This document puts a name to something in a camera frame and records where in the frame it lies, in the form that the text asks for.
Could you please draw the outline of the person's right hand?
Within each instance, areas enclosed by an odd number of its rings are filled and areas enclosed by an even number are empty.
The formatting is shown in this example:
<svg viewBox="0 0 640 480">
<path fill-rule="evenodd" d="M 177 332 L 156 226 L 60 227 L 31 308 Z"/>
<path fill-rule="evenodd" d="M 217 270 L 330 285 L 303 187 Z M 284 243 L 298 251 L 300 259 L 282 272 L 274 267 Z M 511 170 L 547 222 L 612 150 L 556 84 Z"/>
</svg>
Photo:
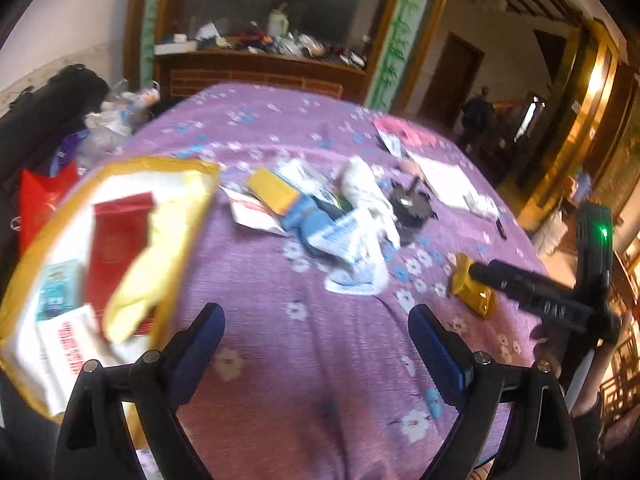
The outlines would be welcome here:
<svg viewBox="0 0 640 480">
<path fill-rule="evenodd" d="M 626 337 L 627 330 L 632 321 L 632 314 L 629 311 L 623 313 L 620 318 L 620 333 L 615 342 L 602 342 L 594 352 L 589 374 L 591 376 L 602 376 L 610 365 L 614 352 L 619 344 Z M 530 333 L 530 338 L 536 342 L 534 356 L 538 361 L 547 361 L 556 377 L 561 375 L 561 346 L 558 337 L 552 337 L 548 330 L 542 325 L 536 326 Z"/>
</svg>

